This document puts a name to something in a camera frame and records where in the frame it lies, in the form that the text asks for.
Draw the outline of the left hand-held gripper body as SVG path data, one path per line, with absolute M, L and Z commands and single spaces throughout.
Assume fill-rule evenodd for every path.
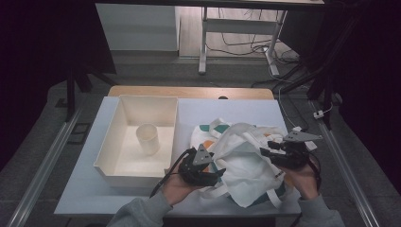
M 183 180 L 194 186 L 215 186 L 218 179 L 215 172 L 207 172 L 206 168 L 213 163 L 213 159 L 207 157 L 208 151 L 203 144 L 198 149 L 190 148 L 188 155 L 179 165 L 178 173 Z

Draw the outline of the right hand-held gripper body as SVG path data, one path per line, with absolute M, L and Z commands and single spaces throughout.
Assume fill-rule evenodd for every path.
M 311 141 L 320 140 L 321 135 L 313 134 Z M 283 138 L 280 143 L 281 153 L 278 153 L 276 159 L 272 159 L 272 163 L 277 166 L 297 169 L 305 166 L 309 161 L 308 150 L 305 143 L 301 139 L 297 139 L 291 132 Z

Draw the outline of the white tote bag coloured blobs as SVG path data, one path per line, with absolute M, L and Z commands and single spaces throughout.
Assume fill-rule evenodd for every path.
M 285 173 L 263 156 L 260 149 L 268 142 L 281 143 L 287 133 L 279 127 L 255 126 L 248 123 L 226 123 L 218 118 L 198 125 L 192 132 L 190 145 L 203 145 L 214 154 L 210 170 L 224 173 L 218 183 L 200 191 L 204 199 L 227 197 L 240 207 L 270 201 L 280 208 L 291 192 Z

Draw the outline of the white paper cup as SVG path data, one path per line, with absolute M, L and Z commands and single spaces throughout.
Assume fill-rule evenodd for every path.
M 142 124 L 136 130 L 136 137 L 146 155 L 154 155 L 160 149 L 157 127 L 153 124 Z

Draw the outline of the white storage box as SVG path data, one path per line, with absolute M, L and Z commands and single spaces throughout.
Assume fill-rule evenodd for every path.
M 170 168 L 178 109 L 171 96 L 120 96 L 94 167 L 114 187 L 152 187 Z M 146 155 L 137 140 L 142 124 L 157 127 L 160 149 Z

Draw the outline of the person's left hand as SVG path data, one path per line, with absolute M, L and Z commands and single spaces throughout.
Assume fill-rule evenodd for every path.
M 162 193 L 170 206 L 174 206 L 183 201 L 193 191 L 201 189 L 186 183 L 179 174 L 171 175 L 162 187 Z

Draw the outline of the person's right hand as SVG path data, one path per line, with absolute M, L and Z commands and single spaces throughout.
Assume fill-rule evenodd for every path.
M 282 167 L 282 170 L 292 179 L 304 200 L 313 200 L 319 196 L 315 173 L 310 166 L 296 170 Z

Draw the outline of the white power strip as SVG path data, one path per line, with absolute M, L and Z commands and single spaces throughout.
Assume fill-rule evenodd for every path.
M 308 151 L 313 151 L 317 148 L 317 145 L 311 141 L 311 138 L 313 137 L 313 134 L 309 134 L 306 132 L 303 132 L 300 127 L 295 127 L 291 130 L 291 133 L 297 138 L 301 139 L 307 148 Z

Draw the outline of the wooden table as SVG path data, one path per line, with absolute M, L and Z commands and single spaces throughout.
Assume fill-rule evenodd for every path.
M 225 96 L 229 99 L 266 99 L 273 100 L 269 89 L 221 88 L 221 87 L 172 87 L 172 86 L 113 86 L 108 96 L 176 96 L 180 98 L 211 98 Z

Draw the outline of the black stand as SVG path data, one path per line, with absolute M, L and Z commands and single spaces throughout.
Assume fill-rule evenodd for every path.
M 281 94 L 286 94 L 301 85 L 312 81 L 310 88 L 306 92 L 309 100 L 317 100 L 323 95 L 323 106 L 326 113 L 323 115 L 324 125 L 331 130 L 330 110 L 332 108 L 333 79 L 335 62 L 340 58 L 339 53 L 344 48 L 347 39 L 357 24 L 359 16 L 357 14 L 346 15 L 346 18 L 340 23 L 340 27 L 334 32 L 330 41 L 324 46 L 320 64 L 308 76 L 295 80 L 290 85 L 280 90 Z
M 79 89 L 83 93 L 89 93 L 92 88 L 92 82 L 89 79 L 89 76 L 93 75 L 97 79 L 102 80 L 103 82 L 107 83 L 108 85 L 115 86 L 117 82 L 110 79 L 105 74 L 101 73 L 100 71 L 96 70 L 89 64 L 86 63 L 76 63 L 74 66 L 71 67 L 70 72 L 67 76 L 67 116 L 65 121 L 69 122 L 73 114 L 76 111 L 76 99 L 75 99 L 75 85 L 79 87 Z

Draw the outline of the white table cover sheet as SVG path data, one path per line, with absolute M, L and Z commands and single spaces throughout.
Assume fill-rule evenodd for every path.
M 145 199 L 152 187 L 114 187 L 94 167 L 116 108 L 117 96 L 106 96 L 56 207 L 57 215 L 113 215 L 135 198 Z M 277 126 L 285 123 L 275 100 L 178 98 L 171 164 L 190 147 L 192 130 L 216 118 L 229 122 Z

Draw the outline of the black floor plate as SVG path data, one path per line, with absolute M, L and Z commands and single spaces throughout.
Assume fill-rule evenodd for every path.
M 83 145 L 87 139 L 90 129 L 90 123 L 77 123 L 71 131 L 67 143 L 70 145 Z

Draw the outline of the white-framed desk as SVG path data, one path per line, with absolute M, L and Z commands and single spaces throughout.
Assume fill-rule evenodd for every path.
M 217 35 L 233 35 L 237 38 L 260 36 L 268 40 L 261 51 L 267 59 L 270 72 L 275 76 L 279 74 L 273 52 L 288 14 L 285 10 L 278 10 L 274 20 L 255 20 L 225 17 L 223 13 L 227 11 L 226 8 L 171 7 L 177 7 L 180 15 L 179 50 L 158 52 L 174 52 L 180 56 L 199 58 L 199 73 L 203 75 L 206 73 L 207 54 L 213 50 L 208 44 Z

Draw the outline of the white cabinet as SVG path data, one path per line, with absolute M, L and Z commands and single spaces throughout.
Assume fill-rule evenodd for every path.
M 177 7 L 96 4 L 111 50 L 178 51 Z

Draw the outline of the aluminium rail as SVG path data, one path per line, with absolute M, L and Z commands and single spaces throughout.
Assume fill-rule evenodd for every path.
M 323 141 L 325 142 L 333 157 L 333 161 L 337 166 L 342 183 L 348 190 L 347 193 L 343 193 L 340 197 L 343 203 L 347 204 L 347 209 L 342 209 L 340 211 L 343 220 L 360 220 L 362 221 L 362 224 L 359 227 L 380 227 L 380 223 L 373 206 L 368 201 L 368 198 L 357 179 L 357 175 L 354 173 L 345 154 L 343 153 L 343 147 L 340 145 L 335 133 L 333 133 L 333 123 L 330 122 L 330 117 L 335 113 L 336 108 L 332 103 L 330 103 L 328 108 L 324 108 L 320 111 L 315 107 L 312 101 L 309 101 L 308 104 L 316 114 L 319 112 L 323 113 L 323 117 L 317 120 L 317 124 L 323 135 Z
M 42 193 L 47 180 L 55 164 L 58 162 L 61 152 L 67 143 L 68 137 L 77 124 L 78 118 L 82 113 L 83 107 L 78 106 L 76 111 L 69 118 L 68 122 L 62 124 L 51 147 L 47 151 L 44 159 L 30 182 L 24 196 L 14 210 L 6 227 L 24 227 L 40 194 Z

